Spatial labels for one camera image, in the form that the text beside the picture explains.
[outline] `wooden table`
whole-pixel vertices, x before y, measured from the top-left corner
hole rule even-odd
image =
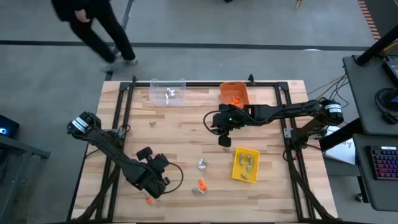
[[[303,81],[288,81],[292,103],[307,101]],[[98,105],[97,116],[102,128],[111,128],[119,82],[105,82]],[[275,90],[271,87],[248,87],[252,104],[276,105]],[[144,192],[131,186],[122,176],[119,180],[115,222],[289,222],[297,221],[292,186],[287,163],[282,158],[284,142],[280,121],[262,127],[247,127],[232,131],[232,146],[225,152],[218,145],[217,136],[203,126],[203,115],[217,110],[220,89],[213,87],[187,87],[185,105],[182,107],[156,107],[149,99],[149,88],[135,88],[132,98],[128,132],[124,152],[136,157],[136,152],[150,146],[155,154],[164,153],[184,171],[181,187],[171,194],[162,195],[148,205]],[[155,127],[149,121],[156,120]],[[297,118],[301,127],[310,118]],[[257,183],[251,184],[231,178],[236,147],[260,151]],[[88,153],[95,150],[89,147]],[[331,194],[328,176],[319,150],[303,150],[308,180],[323,206],[334,216],[336,208]],[[207,168],[198,169],[198,160],[210,160]],[[72,218],[78,217],[100,190],[105,156],[96,152],[85,161],[76,196]],[[168,166],[165,176],[171,184],[169,190],[180,181],[180,171]],[[209,190],[194,194],[204,178]],[[303,209],[306,209],[300,192]]]

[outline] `yellow bin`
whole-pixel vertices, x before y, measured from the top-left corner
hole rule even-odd
[[[241,153],[244,154],[244,165],[243,166],[240,165],[241,160],[239,158],[239,155]],[[252,155],[252,157],[253,157],[253,167],[251,169],[251,172],[248,172],[249,160],[246,157],[247,155]],[[252,149],[245,149],[242,147],[236,148],[234,169],[232,171],[232,178],[247,181],[250,183],[256,183],[257,182],[257,173],[259,170],[259,158],[260,158],[259,151],[252,150]],[[242,177],[243,173],[248,175],[248,179],[245,179]]]

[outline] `rgb keyboard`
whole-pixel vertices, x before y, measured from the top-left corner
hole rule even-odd
[[[368,146],[375,180],[398,180],[398,150],[395,146]]]

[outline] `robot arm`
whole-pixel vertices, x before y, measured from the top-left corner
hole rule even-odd
[[[310,100],[306,103],[282,106],[244,105],[243,109],[221,104],[218,111],[212,112],[218,112],[213,116],[211,125],[215,129],[208,129],[213,134],[220,136],[218,144],[224,147],[231,146],[231,139],[228,137],[230,131],[245,126],[262,126],[275,119],[313,117],[313,120],[304,127],[292,130],[292,142],[307,142],[310,135],[322,130],[325,126],[336,126],[344,121],[341,106],[334,100]]]
[[[141,161],[129,158],[122,152],[123,140],[112,131],[101,129],[101,120],[93,113],[83,112],[79,117],[68,124],[68,134],[74,138],[88,141],[106,154],[123,171],[126,180],[137,189],[146,189],[154,198],[159,198],[165,192],[169,179],[162,178],[164,168],[169,162],[163,154],[152,158],[152,150],[149,147],[137,152]]]

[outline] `concrete floor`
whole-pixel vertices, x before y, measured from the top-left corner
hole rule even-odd
[[[121,20],[126,0],[114,0]],[[48,1],[0,2],[0,40],[78,41],[55,18]],[[110,40],[103,29],[95,29]],[[356,0],[136,0],[126,32],[131,42],[370,46],[374,41]],[[361,52],[135,48],[140,64],[113,80],[305,80],[307,91],[344,74],[341,59]],[[86,47],[0,45],[0,113],[21,124],[19,139],[52,151],[32,160],[21,187],[14,221],[61,222],[67,217],[86,144],[66,134],[82,111],[96,111],[105,74],[102,61]],[[315,98],[319,90],[310,95]],[[355,119],[350,102],[346,121]],[[380,213],[356,203],[358,184],[342,177],[330,182],[339,217],[392,223],[396,213]]]

